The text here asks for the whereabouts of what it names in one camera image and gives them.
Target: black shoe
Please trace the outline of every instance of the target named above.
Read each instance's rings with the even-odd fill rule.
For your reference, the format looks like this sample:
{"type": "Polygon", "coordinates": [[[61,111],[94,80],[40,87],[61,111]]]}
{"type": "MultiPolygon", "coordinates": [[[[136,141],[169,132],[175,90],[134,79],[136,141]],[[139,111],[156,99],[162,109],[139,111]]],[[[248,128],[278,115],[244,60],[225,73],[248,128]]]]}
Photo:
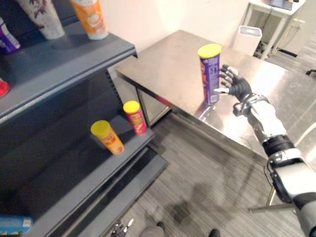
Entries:
{"type": "Polygon", "coordinates": [[[209,233],[208,237],[221,237],[221,234],[219,233],[219,230],[212,229],[211,233],[209,233]]]}
{"type": "Polygon", "coordinates": [[[164,226],[164,223],[161,222],[161,221],[159,221],[159,222],[156,224],[156,226],[161,227],[161,228],[163,229],[163,232],[166,230],[166,227],[164,226]]]}

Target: metal table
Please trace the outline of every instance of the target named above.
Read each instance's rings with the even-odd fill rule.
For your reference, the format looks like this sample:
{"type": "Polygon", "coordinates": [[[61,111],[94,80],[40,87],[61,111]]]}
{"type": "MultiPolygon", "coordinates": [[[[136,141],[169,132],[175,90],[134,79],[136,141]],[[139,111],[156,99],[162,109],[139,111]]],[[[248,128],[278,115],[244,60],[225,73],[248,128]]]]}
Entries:
{"type": "MultiPolygon", "coordinates": [[[[198,124],[221,144],[265,164],[267,156],[247,119],[233,114],[237,99],[222,95],[213,108],[203,102],[197,51],[207,43],[210,41],[177,31],[140,52],[138,58],[127,58],[116,70],[137,88],[141,102],[139,90],[198,124]]],[[[221,53],[223,63],[239,70],[253,92],[268,97],[303,155],[316,157],[316,81],[226,47],[221,53]]]]}

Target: robotic arm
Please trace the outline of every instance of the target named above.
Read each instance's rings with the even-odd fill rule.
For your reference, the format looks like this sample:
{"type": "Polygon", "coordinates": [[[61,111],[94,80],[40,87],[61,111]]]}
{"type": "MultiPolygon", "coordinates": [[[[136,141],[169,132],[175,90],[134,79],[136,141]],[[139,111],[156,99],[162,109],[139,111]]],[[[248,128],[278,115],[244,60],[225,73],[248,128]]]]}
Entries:
{"type": "Polygon", "coordinates": [[[249,83],[232,67],[223,65],[221,74],[226,88],[218,94],[237,97],[235,116],[244,115],[263,146],[271,168],[270,176],[278,197],[296,207],[296,214],[305,236],[316,237],[316,173],[305,163],[301,152],[286,134],[276,111],[263,95],[252,93],[249,83]]]}

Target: chair leg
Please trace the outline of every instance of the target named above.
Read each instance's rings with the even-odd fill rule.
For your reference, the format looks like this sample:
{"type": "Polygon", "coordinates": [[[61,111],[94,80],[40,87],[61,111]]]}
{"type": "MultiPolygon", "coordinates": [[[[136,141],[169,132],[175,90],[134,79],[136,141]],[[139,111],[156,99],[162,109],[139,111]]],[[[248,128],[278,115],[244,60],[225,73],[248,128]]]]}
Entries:
{"type": "Polygon", "coordinates": [[[306,75],[310,75],[311,73],[316,73],[316,70],[309,70],[306,72],[306,75]]]}

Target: shelf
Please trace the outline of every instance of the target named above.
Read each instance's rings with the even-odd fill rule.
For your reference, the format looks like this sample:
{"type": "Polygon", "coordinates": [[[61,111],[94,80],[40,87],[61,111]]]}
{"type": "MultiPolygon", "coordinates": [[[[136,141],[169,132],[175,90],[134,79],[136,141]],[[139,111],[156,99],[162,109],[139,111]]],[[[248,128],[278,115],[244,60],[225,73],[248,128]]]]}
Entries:
{"type": "Polygon", "coordinates": [[[18,192],[19,199],[28,204],[25,208],[32,211],[33,218],[52,206],[35,221],[30,233],[44,236],[84,203],[154,137],[150,129],[143,136],[135,135],[129,122],[121,116],[116,116],[110,123],[124,141],[125,149],[121,155],[114,156],[108,150],[98,148],[91,138],[87,138],[90,142],[84,141],[85,146],[82,142],[78,143],[18,192]]]}
{"type": "Polygon", "coordinates": [[[70,236],[103,236],[114,221],[133,204],[167,165],[168,162],[164,158],[149,149],[118,183],[118,186],[124,188],[119,191],[114,190],[108,197],[101,200],[92,211],[91,218],[87,216],[86,220],[81,225],[79,224],[77,230],[73,231],[70,236]],[[85,222],[89,220],[91,222],[85,226],[85,222]]]}
{"type": "Polygon", "coordinates": [[[25,39],[22,49],[1,57],[0,76],[11,90],[0,99],[0,123],[87,75],[135,53],[132,44],[109,34],[89,40],[80,22],[64,28],[65,36],[25,39]]]}

